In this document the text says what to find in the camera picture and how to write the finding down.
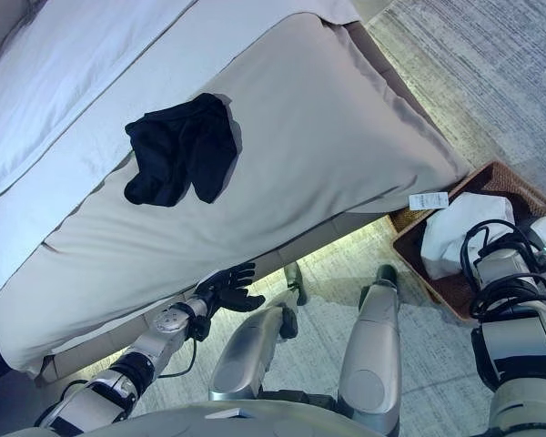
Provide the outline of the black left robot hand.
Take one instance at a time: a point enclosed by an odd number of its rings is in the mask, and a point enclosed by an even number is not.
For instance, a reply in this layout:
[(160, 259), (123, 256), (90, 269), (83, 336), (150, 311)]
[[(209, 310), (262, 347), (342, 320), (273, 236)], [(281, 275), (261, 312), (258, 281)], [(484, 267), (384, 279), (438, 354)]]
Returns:
[(251, 312), (265, 302), (266, 299), (262, 295), (248, 294), (248, 286), (253, 282), (255, 267), (254, 262), (238, 264), (217, 271), (197, 284), (194, 295), (207, 305), (208, 317), (213, 317), (220, 309)]

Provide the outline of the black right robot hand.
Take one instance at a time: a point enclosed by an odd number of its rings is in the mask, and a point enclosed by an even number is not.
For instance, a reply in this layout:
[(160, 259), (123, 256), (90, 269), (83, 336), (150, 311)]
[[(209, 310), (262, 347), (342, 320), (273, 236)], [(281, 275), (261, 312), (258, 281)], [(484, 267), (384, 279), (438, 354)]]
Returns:
[(532, 247), (532, 253), (536, 262), (542, 266), (546, 267), (546, 247), (543, 239), (539, 234), (532, 228), (533, 225), (536, 225), (540, 222), (540, 217), (527, 218), (521, 223), (521, 230), (524, 233), (525, 237), (530, 242)]

